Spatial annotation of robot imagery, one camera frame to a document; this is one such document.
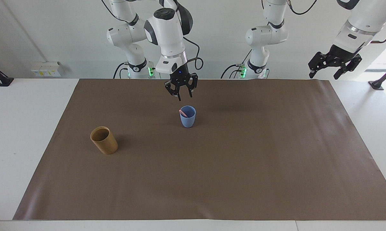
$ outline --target green indicator light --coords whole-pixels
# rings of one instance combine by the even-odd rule
[[[154,74],[155,74],[155,73],[153,72],[152,68],[149,67],[149,75],[150,75],[150,76],[153,76]]]
[[[242,78],[246,77],[246,72],[247,72],[247,68],[243,68],[243,70],[241,71],[243,74],[241,75]]]

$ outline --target white tabletop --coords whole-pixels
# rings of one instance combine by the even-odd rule
[[[0,88],[0,230],[386,230],[386,222],[11,220],[77,84],[15,79]],[[332,85],[386,178],[386,95],[367,83]]]

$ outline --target brown leather mat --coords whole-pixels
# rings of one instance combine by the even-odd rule
[[[386,220],[386,181],[329,82],[181,91],[80,80],[14,219]],[[190,129],[184,105],[197,109]],[[98,126],[117,153],[89,139]]]

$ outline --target robotic arm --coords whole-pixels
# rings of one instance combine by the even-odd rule
[[[186,85],[190,97],[197,86],[197,74],[189,74],[187,68],[186,47],[183,36],[189,34],[193,26],[190,12],[177,0],[157,0],[163,7],[157,10],[147,21],[139,19],[129,2],[135,0],[109,0],[114,15],[125,21],[125,25],[111,28],[107,32],[108,40],[114,46],[125,51],[129,59],[129,73],[132,76],[152,76],[152,67],[148,65],[142,48],[134,44],[146,38],[161,47],[161,58],[156,66],[160,73],[168,73],[171,79],[165,83],[165,88],[171,95],[180,100],[179,89]]]
[[[359,51],[368,45],[382,30],[386,22],[386,0],[337,0],[351,15],[342,26],[327,54],[317,52],[308,63],[310,78],[318,70],[340,67],[334,78],[338,79],[347,71],[354,71],[362,58]]]
[[[270,55],[265,46],[282,43],[289,35],[284,25],[287,0],[267,0],[267,3],[264,16],[269,21],[268,25],[257,26],[246,33],[246,41],[252,53],[242,75],[245,79],[262,78]]]

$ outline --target cup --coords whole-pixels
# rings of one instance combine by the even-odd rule
[[[194,120],[196,119],[196,109],[192,106],[184,106],[181,108],[181,111],[183,111],[183,113],[187,116],[184,117],[181,113],[179,113],[183,126],[186,128],[192,127]]]
[[[90,139],[99,148],[99,150],[110,155],[117,150],[117,142],[112,132],[104,126],[97,127],[90,133]]]

